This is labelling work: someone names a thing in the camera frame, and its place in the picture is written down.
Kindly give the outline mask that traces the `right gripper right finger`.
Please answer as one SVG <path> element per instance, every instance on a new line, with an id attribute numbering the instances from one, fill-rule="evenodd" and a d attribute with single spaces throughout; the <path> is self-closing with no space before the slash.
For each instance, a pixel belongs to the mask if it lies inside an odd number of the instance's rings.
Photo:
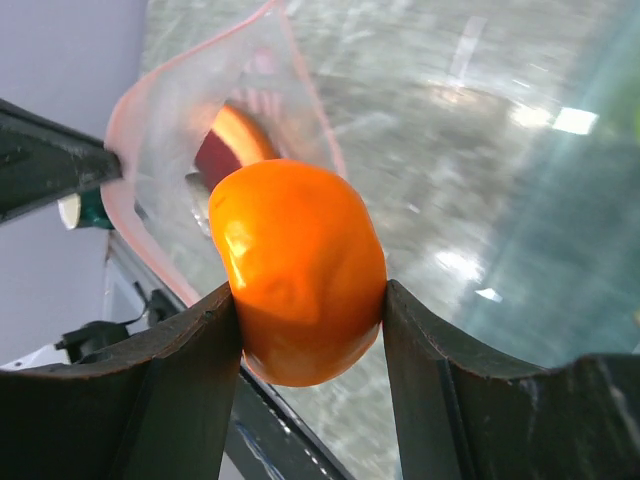
<path id="1" fill-rule="evenodd" d="M 635 479 L 639 359 L 544 369 L 441 319 L 390 281 L 384 347 L 407 479 Z"/>

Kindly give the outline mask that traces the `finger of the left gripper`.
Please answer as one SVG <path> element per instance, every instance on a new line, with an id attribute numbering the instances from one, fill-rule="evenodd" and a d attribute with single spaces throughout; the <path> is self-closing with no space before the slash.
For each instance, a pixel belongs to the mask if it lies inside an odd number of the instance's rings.
<path id="1" fill-rule="evenodd" d="M 1 221 L 122 177 L 103 142 L 1 101 Z"/>

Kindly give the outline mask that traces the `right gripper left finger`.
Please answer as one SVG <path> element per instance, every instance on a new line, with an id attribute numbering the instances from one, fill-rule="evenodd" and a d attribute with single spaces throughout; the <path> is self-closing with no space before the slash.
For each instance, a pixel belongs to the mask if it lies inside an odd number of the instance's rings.
<path id="1" fill-rule="evenodd" d="M 241 335 L 221 286 L 72 365 L 1 375 L 5 479 L 214 479 Z"/>

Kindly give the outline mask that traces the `sliced ham piece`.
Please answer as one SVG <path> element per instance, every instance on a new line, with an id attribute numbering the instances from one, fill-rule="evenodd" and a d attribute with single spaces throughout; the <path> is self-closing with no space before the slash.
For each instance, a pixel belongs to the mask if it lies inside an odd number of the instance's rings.
<path id="1" fill-rule="evenodd" d="M 270 138 L 252 117 L 234 106 L 224 105 L 205 136 L 194 165 L 211 192 L 234 171 L 278 157 Z"/>

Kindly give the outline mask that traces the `orange tangerine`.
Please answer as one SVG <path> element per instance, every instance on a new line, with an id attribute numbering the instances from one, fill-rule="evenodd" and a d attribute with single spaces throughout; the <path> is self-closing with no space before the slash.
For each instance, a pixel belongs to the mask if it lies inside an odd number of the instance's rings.
<path id="1" fill-rule="evenodd" d="M 245 361 L 262 380 L 309 387 L 375 342 L 387 271 L 367 208 L 339 175 L 289 159 L 225 177 L 209 199 Z"/>

